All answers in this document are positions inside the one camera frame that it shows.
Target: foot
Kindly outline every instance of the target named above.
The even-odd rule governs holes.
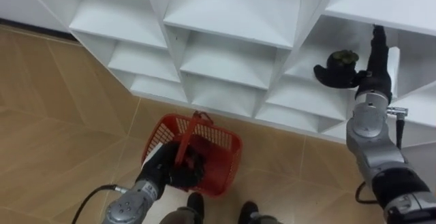
[[[252,220],[251,214],[259,212],[258,205],[254,202],[248,201],[240,209],[238,224],[249,224]]]
[[[187,206],[197,212],[202,219],[204,219],[204,200],[203,196],[199,193],[191,193],[188,197]]]

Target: black cable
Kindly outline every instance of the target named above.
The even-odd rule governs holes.
[[[397,119],[396,120],[396,147],[401,150],[402,143],[403,143],[403,132],[404,132],[404,126],[405,121],[404,119]],[[362,192],[363,188],[366,186],[366,182],[362,182],[360,186],[356,189],[356,194],[354,195],[354,198],[356,199],[356,202],[359,204],[378,204],[377,200],[361,200],[360,199],[360,193]]]
[[[404,119],[396,120],[396,147],[401,150],[403,144]]]
[[[98,188],[96,188],[96,189],[94,189],[94,191],[92,191],[84,200],[83,200],[83,202],[82,202],[82,204],[80,205],[80,207],[79,207],[79,209],[77,209],[77,212],[76,212],[76,214],[74,215],[74,218],[73,218],[73,221],[72,221],[72,224],[76,224],[76,222],[77,222],[77,219],[79,219],[79,216],[80,216],[80,213],[82,212],[82,210],[83,210],[83,208],[84,208],[84,206],[88,203],[88,201],[96,194],[96,193],[98,193],[98,192],[100,192],[100,191],[102,191],[102,190],[113,190],[113,191],[115,191],[115,188],[116,188],[117,186],[116,185],[103,185],[103,186],[100,186],[100,187],[98,187]]]
[[[356,194],[354,195],[354,198],[356,199],[356,202],[359,204],[378,204],[379,202],[377,200],[361,200],[360,199],[360,192],[362,192],[363,188],[366,186],[366,182],[362,182],[360,186],[356,189]]]

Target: silver metal joint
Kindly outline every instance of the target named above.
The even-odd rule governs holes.
[[[128,190],[130,190],[130,189],[125,188],[125,187],[120,187],[120,186],[115,187],[115,191],[122,193],[122,194],[126,193]]]
[[[396,119],[404,120],[405,117],[409,114],[408,108],[397,108],[397,107],[389,107],[386,112],[390,115],[395,115]]]

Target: red basket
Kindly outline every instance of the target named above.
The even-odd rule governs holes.
[[[238,171],[242,141],[235,133],[213,125],[204,112],[194,112],[192,118],[167,114],[156,125],[142,154],[146,156],[158,145],[181,141],[176,165],[184,160],[188,145],[205,158],[202,182],[191,190],[217,197],[225,193]]]

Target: white cubby shelf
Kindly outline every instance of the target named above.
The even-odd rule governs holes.
[[[436,0],[38,1],[134,95],[340,143],[356,89],[313,67],[353,50],[366,69],[383,25],[403,145],[436,141]]]

